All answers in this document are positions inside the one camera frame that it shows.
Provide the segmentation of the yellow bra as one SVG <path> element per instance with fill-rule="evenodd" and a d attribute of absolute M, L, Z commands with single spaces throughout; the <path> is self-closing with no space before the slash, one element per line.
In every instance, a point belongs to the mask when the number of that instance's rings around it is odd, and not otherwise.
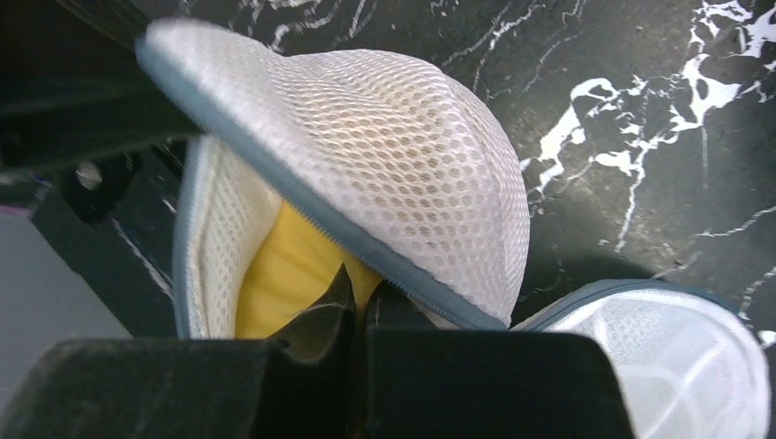
<path fill-rule="evenodd" d="M 288 203 L 246 271 L 236 308 L 235 336 L 265 338 L 327 292 L 340 268 L 353 289 L 357 320 L 383 278 L 331 241 Z"/>

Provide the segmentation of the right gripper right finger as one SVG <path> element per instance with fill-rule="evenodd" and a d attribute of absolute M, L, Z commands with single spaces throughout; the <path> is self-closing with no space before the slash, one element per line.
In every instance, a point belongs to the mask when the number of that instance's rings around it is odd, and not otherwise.
<path fill-rule="evenodd" d="M 367 308 L 370 438 L 631 438 L 609 359 L 592 339 L 442 329 L 396 287 Z"/>

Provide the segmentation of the grey-trim mesh laundry bag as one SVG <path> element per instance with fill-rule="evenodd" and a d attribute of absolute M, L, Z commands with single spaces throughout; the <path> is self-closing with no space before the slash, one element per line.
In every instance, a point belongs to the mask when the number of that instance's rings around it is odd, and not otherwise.
<path fill-rule="evenodd" d="M 528 257 L 526 192 L 506 133 L 465 86 L 398 53 L 284 57 L 190 19 L 151 24 L 136 54 L 205 131 L 176 227 L 185 335 L 235 336 L 244 276 L 284 202 L 437 327 L 508 328 Z M 640 438 L 762 438 L 770 427 L 760 343 L 708 293 L 598 281 L 517 329 L 595 341 Z"/>

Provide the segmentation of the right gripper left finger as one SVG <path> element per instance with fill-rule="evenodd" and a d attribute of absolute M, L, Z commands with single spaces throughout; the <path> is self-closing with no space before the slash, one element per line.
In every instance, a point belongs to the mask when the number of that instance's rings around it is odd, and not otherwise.
<path fill-rule="evenodd" d="M 68 340 L 31 368 L 4 438 L 342 438 L 355 304 L 339 270 L 263 340 Z"/>

